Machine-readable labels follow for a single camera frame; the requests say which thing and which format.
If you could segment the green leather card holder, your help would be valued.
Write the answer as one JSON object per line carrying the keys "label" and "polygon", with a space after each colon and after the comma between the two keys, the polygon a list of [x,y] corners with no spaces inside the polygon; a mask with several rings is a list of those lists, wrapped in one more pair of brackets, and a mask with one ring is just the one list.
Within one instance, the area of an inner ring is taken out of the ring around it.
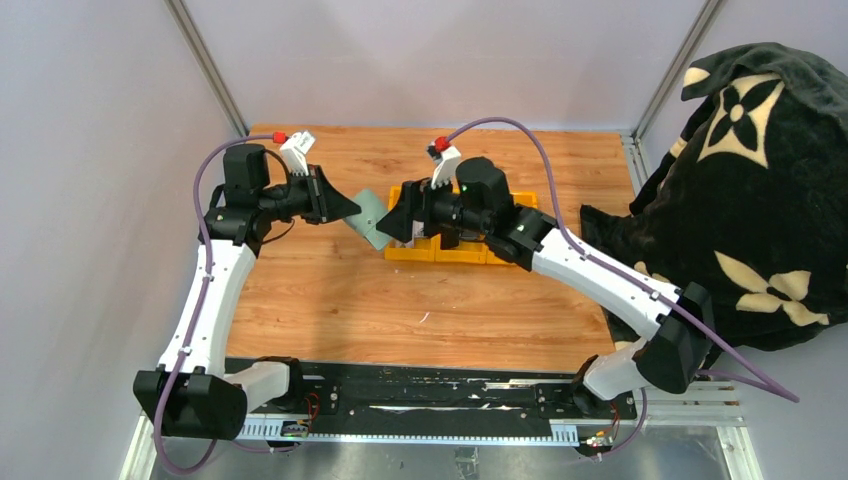
{"label": "green leather card holder", "polygon": [[386,205],[370,189],[361,190],[353,202],[360,207],[360,212],[345,218],[344,223],[376,251],[382,252],[392,240],[377,229],[377,223],[388,213]]}

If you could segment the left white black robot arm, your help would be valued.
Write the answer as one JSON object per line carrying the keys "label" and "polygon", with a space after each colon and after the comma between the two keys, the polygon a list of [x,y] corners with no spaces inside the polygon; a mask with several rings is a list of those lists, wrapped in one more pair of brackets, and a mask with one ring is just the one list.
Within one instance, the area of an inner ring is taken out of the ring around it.
{"label": "left white black robot arm", "polygon": [[305,133],[281,142],[286,181],[278,185],[270,182],[270,151],[261,141],[252,136],[211,153],[223,161],[224,180],[207,205],[195,205],[198,265],[186,304],[157,366],[136,374],[133,393],[162,437],[233,440],[255,409],[269,404],[293,413],[307,400],[303,370],[292,357],[261,357],[226,373],[236,307],[273,223],[301,218],[321,225],[361,209],[307,161],[313,143]]}

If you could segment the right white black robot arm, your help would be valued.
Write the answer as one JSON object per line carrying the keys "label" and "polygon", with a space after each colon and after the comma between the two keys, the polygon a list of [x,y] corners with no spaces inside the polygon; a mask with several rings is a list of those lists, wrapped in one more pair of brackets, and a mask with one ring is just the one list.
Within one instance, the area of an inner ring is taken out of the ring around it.
{"label": "right white black robot arm", "polygon": [[702,331],[713,325],[703,287],[642,275],[578,240],[554,217],[516,202],[505,173],[485,157],[460,163],[456,179],[404,182],[377,230],[403,243],[416,224],[423,236],[449,244],[474,233],[502,261],[574,288],[628,325],[635,342],[589,358],[572,380],[570,401],[580,415],[596,417],[618,395],[648,386],[687,391],[713,345]]}

